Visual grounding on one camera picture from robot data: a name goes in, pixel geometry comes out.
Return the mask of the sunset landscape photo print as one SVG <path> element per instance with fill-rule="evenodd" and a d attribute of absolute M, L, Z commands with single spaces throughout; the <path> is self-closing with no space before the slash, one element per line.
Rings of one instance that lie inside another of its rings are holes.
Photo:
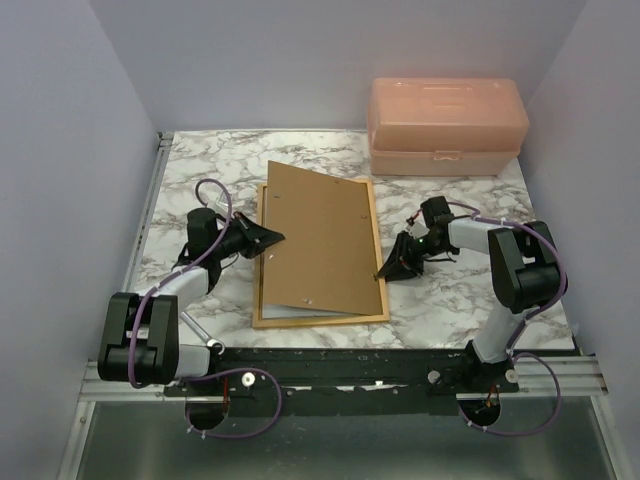
<path fill-rule="evenodd" d="M 350 317 L 345 312 L 326 311 L 318 309 L 307 309 L 299 307 L 291 307 L 285 305 L 267 304 L 262 307 L 263 319 L 282 319 L 282 318 L 315 318 L 315 317 Z"/>

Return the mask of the brown cardboard backing board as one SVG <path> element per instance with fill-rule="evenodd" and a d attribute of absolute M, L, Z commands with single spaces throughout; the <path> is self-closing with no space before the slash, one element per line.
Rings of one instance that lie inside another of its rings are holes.
<path fill-rule="evenodd" d="M 364 184 L 271 161 L 264 226 L 266 304 L 377 315 L 378 271 Z"/>

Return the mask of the orange wooden picture frame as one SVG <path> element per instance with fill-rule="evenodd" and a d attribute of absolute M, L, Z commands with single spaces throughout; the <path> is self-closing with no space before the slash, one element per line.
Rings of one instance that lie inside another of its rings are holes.
<path fill-rule="evenodd" d="M 354 179 L 354 182 L 364 184 L 368 195 L 369 217 L 374 241 L 374 253 L 377 268 L 383 264 L 380 234 L 378 229 L 374 186 L 370 179 Z M 266 318 L 263 315 L 263 271 L 264 256 L 261 255 L 254 260 L 253 279 L 253 306 L 251 326 L 254 330 L 277 329 L 277 328 L 314 328 L 314 327 L 337 327 L 346 325 L 380 324 L 390 321 L 390 308 L 387 293 L 386 281 L 374 278 L 379 291 L 381 313 L 377 315 L 328 315 L 328 316 L 291 316 Z"/>

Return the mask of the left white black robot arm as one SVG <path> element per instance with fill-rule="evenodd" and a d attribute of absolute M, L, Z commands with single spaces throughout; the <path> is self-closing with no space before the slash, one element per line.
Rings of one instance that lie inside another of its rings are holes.
<path fill-rule="evenodd" d="M 180 315 L 214 289 L 224 259 L 253 259 L 285 239 L 240 212 L 220 226 L 222 219 L 209 208 L 190 211 L 187 242 L 171 274 L 144 292 L 117 292 L 110 298 L 97 360 L 102 380 L 143 388 L 187 378 L 201 395 L 220 387 L 213 349 L 179 341 Z"/>

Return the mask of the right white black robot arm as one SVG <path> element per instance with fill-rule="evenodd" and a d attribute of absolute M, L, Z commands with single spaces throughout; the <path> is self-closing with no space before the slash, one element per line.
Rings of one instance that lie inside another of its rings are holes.
<path fill-rule="evenodd" d="M 486 218 L 478 209 L 443 196 L 422 202 L 418 214 L 427 232 L 414 236 L 416 218 L 410 217 L 375 277 L 388 282 L 420 277 L 425 263 L 451 261 L 463 250 L 489 257 L 494 307 L 471 341 L 475 358 L 459 370 L 467 389 L 483 391 L 496 380 L 493 364 L 509 358 L 530 320 L 566 293 L 568 276 L 542 221 L 521 224 Z"/>

